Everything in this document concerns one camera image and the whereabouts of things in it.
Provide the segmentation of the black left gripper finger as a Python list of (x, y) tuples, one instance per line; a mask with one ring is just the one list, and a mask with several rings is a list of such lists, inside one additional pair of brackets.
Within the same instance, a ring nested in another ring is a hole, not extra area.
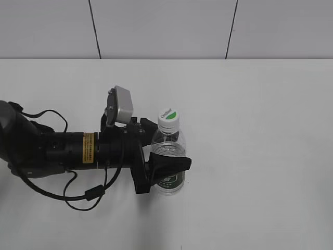
[(146, 162), (150, 185), (155, 185), (166, 177), (189, 170), (191, 163), (192, 160), (189, 157), (165, 156), (151, 152), (149, 160)]
[(152, 138), (155, 134), (155, 132), (158, 129), (158, 125), (152, 121), (150, 121), (147, 118), (141, 118), (140, 119), (140, 127), (143, 131), (142, 133), (142, 143), (151, 143)]

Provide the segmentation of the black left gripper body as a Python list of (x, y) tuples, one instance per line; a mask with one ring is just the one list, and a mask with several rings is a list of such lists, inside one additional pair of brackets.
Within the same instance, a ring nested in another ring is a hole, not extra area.
[(106, 118), (101, 120), (98, 135), (98, 164), (102, 168), (115, 168), (114, 176), (104, 184), (104, 189), (110, 188), (120, 175), (120, 171), (129, 168), (136, 194), (148, 194), (151, 185), (148, 180), (148, 165), (146, 164), (143, 147), (151, 143), (142, 143), (140, 120), (132, 117), (129, 124), (118, 127), (115, 124), (106, 126)]

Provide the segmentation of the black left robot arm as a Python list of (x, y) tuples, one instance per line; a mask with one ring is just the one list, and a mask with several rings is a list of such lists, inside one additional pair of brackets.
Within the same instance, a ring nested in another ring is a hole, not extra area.
[(144, 158), (143, 148), (152, 141), (157, 125), (148, 119), (131, 118), (124, 127), (106, 126), (101, 131), (55, 132), (25, 114), (20, 105), (1, 101), (1, 159), (11, 173), (31, 189), (61, 201), (92, 200), (103, 195), (109, 184), (98, 185), (81, 196), (64, 196), (46, 192), (32, 183), (67, 171), (129, 168), (138, 194), (146, 194), (161, 179), (187, 171), (191, 159), (151, 153)]

